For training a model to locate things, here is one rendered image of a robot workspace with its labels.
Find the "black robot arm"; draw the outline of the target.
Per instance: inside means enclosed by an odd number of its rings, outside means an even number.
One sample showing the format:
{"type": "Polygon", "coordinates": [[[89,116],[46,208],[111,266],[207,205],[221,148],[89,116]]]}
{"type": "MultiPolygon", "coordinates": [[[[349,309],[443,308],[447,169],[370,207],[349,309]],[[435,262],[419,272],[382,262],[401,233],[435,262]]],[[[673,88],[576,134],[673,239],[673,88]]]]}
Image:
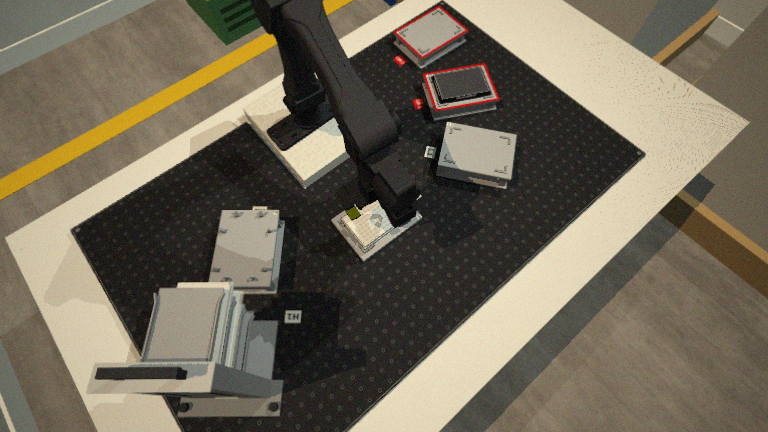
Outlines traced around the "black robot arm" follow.
{"type": "Polygon", "coordinates": [[[394,228],[411,222],[421,191],[393,147],[401,120],[352,66],[323,0],[250,1],[265,31],[276,39],[284,69],[283,103],[291,113],[268,128],[268,136],[286,151],[335,118],[358,173],[373,180],[358,176],[367,203],[378,200],[394,228]]]}

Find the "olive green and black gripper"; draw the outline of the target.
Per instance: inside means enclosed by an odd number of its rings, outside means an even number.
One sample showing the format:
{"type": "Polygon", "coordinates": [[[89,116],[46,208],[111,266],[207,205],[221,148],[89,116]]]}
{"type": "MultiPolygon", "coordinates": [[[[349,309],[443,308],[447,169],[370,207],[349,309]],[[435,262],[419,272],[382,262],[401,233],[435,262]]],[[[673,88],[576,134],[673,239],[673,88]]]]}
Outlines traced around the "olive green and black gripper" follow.
{"type": "Polygon", "coordinates": [[[342,207],[344,208],[345,212],[347,213],[347,215],[351,220],[355,220],[361,216],[357,208],[359,210],[362,210],[363,207],[369,205],[365,200],[365,198],[363,197],[363,195],[361,194],[361,192],[359,191],[358,176],[360,176],[363,180],[367,182],[373,181],[373,180],[367,180],[363,178],[359,173],[356,173],[351,177],[345,179],[343,181],[343,186],[337,188],[334,191],[335,196],[337,197],[338,201],[340,202],[340,204],[342,205],[342,207]],[[354,200],[357,208],[355,207],[349,194],[354,200]]]}

